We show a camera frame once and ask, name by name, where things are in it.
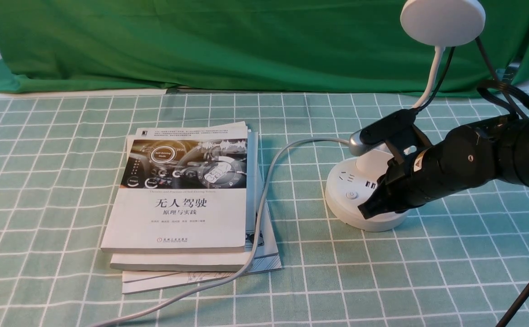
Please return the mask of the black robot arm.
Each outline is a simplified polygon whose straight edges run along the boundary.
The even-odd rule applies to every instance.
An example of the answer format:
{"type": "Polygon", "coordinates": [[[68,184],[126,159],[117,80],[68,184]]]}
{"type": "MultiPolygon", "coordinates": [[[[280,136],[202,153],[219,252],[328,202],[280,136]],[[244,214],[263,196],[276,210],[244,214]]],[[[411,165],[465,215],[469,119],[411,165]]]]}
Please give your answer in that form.
{"type": "Polygon", "coordinates": [[[365,219],[404,213],[492,180],[529,188],[529,119],[462,125],[402,162],[390,161],[358,209],[365,219]]]}

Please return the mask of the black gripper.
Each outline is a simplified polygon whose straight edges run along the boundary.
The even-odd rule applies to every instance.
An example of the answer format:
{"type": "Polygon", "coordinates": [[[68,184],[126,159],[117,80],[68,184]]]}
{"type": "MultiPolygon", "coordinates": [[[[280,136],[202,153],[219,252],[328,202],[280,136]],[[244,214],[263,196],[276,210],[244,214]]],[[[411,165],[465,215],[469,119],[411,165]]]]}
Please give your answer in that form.
{"type": "Polygon", "coordinates": [[[394,158],[378,180],[378,191],[358,210],[364,219],[385,213],[403,213],[412,208],[497,178],[495,147],[503,125],[466,124],[447,133],[432,145],[417,128],[407,128],[405,140],[386,140],[394,158]]]}

